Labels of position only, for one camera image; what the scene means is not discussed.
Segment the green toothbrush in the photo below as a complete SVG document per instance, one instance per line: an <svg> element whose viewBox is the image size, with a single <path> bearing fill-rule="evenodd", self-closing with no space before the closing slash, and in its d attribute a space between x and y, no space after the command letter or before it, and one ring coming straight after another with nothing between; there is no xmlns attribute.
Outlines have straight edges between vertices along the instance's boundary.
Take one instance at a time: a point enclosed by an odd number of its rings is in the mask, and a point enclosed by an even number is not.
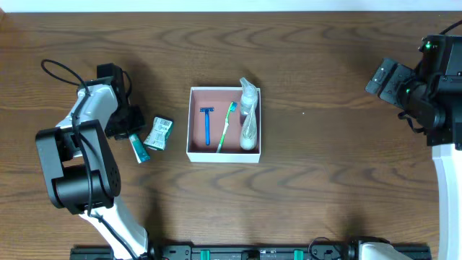
<svg viewBox="0 0 462 260"><path fill-rule="evenodd" d="M236 108L237 108L237 102L235 102L235 101L231 102L230 106L229 106L229 108L227 110L226 116L225 116L225 124L224 124L223 132L222 132L222 135L221 135L221 138L220 138L216 153L221 152L222 146L223 146L224 141L225 141L225 136L226 136L228 127L230 125L230 122L229 122L230 114L235 112Z"/></svg>

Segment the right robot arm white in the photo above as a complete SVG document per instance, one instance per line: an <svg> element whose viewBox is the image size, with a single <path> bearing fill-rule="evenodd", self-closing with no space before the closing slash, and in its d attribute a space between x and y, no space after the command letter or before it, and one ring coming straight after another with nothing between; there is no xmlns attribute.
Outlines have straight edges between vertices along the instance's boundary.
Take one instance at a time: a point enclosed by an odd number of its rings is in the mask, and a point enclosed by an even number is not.
<svg viewBox="0 0 462 260"><path fill-rule="evenodd" d="M413 69L384 58L366 92L401 109L398 117L432 149L439 191L439 259L461 258L461 37L423 38Z"/></svg>

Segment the blue disposable razor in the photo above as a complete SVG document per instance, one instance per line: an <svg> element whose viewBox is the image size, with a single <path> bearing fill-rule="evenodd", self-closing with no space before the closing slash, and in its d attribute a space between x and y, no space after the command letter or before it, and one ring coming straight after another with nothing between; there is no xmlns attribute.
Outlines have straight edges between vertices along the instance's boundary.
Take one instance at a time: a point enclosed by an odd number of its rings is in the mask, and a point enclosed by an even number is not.
<svg viewBox="0 0 462 260"><path fill-rule="evenodd" d="M211 144L210 139L210 117L209 114L214 111L213 107L200 108L200 112L204 113L204 125L205 125L205 144L209 146Z"/></svg>

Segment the white lotion tube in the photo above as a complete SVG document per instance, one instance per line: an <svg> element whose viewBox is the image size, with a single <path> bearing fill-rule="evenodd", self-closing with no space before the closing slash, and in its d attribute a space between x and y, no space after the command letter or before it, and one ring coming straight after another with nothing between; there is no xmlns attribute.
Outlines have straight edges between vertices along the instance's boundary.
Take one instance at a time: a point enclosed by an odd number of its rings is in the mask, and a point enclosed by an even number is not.
<svg viewBox="0 0 462 260"><path fill-rule="evenodd" d="M240 147L244 150L253 150L257 143L257 133L256 105L253 104L243 122Z"/></svg>

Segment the clear spray bottle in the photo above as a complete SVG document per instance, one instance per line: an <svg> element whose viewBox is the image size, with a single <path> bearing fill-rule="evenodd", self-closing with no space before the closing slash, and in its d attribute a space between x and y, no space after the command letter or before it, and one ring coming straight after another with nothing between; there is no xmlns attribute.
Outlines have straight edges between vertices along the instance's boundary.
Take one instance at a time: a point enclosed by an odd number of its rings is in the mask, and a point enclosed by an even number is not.
<svg viewBox="0 0 462 260"><path fill-rule="evenodd" d="M242 95L240 98L240 114L246 116L251 112L251 108L256 108L258 104L257 87L250 83L245 77L240 78Z"/></svg>

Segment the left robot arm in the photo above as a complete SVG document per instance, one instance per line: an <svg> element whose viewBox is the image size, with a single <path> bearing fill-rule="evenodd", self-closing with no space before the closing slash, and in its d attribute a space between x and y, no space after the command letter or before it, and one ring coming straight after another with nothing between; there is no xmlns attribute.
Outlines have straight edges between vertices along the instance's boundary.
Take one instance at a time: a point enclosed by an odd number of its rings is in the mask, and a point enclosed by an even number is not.
<svg viewBox="0 0 462 260"><path fill-rule="evenodd" d="M88 221L109 243L114 259L152 259L148 232L121 198L121 177L105 128L120 106L106 76L80 85L69 114L40 130L35 144L51 203Z"/></svg>

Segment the Colgate toothpaste tube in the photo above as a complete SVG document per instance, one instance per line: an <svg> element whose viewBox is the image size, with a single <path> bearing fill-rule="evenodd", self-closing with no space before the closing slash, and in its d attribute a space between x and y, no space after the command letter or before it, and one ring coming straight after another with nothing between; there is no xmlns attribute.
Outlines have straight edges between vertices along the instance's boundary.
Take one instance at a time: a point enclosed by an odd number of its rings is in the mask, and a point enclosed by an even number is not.
<svg viewBox="0 0 462 260"><path fill-rule="evenodd" d="M131 134L129 136L129 140L130 140L131 146L132 146L132 148L134 150L134 153L136 155L136 159L137 159L138 164L145 163L145 162L149 161L150 156L147 153L147 151L145 150L144 145L141 142L141 140L139 139L138 135L137 134Z"/></svg>

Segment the green white soap packet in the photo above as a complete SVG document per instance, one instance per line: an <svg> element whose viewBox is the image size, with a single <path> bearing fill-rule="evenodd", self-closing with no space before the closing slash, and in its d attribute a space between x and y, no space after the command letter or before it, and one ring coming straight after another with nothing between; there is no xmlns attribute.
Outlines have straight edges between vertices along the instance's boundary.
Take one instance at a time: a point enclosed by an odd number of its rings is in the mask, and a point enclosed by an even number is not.
<svg viewBox="0 0 462 260"><path fill-rule="evenodd" d="M144 145L151 150L165 150L173 125L173 121L156 116L153 120L152 130L144 140Z"/></svg>

